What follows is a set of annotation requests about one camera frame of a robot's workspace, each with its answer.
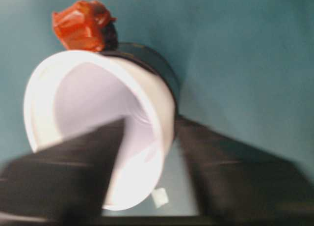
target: teal wall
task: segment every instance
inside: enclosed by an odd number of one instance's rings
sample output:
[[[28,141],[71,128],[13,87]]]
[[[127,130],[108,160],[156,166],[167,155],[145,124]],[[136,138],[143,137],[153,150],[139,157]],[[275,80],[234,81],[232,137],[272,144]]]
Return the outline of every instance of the teal wall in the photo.
[[[30,150],[26,82],[63,50],[51,12],[75,1],[0,0],[0,162]],[[169,60],[183,114],[297,161],[314,180],[314,0],[100,1],[121,41]]]

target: black object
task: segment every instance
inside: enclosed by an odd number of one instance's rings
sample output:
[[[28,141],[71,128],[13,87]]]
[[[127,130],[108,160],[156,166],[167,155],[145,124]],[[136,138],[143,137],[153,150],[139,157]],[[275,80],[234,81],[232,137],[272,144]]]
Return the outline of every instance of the black object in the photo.
[[[0,220],[82,223],[100,215],[123,132],[119,120],[12,161],[0,177]]]
[[[118,35],[112,21],[101,29],[105,41],[105,50],[116,50],[118,47]]]
[[[0,214],[0,225],[314,225],[314,189],[291,162],[181,116],[176,130],[200,216],[100,217],[120,122],[12,162],[1,176],[0,211],[49,220]]]

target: cylindrical container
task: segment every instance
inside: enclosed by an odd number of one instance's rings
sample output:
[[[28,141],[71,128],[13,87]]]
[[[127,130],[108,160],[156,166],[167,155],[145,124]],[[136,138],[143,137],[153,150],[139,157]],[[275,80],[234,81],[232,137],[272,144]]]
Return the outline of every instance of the cylindrical container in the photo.
[[[28,140],[36,152],[125,117],[104,208],[127,209],[143,201],[160,178],[174,137],[178,94],[167,62],[145,46],[57,53],[41,62],[28,82]]]

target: white cup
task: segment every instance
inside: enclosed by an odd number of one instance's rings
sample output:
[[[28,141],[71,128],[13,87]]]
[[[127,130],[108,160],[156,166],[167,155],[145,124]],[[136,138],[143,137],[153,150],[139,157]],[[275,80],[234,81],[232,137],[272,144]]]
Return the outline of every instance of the white cup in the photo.
[[[64,51],[41,62],[25,93],[34,152],[119,117],[126,129],[104,208],[124,210],[155,188],[174,136],[175,102],[163,80],[123,58]]]

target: dark gray surface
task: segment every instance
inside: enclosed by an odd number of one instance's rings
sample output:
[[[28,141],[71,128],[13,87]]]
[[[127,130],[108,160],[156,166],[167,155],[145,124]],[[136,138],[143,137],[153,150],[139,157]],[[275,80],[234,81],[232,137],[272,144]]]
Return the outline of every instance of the dark gray surface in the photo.
[[[75,1],[0,0],[0,162],[30,151],[25,86],[63,50],[51,12]],[[183,114],[297,161],[314,180],[314,0],[100,1],[118,17],[121,41],[173,66]]]

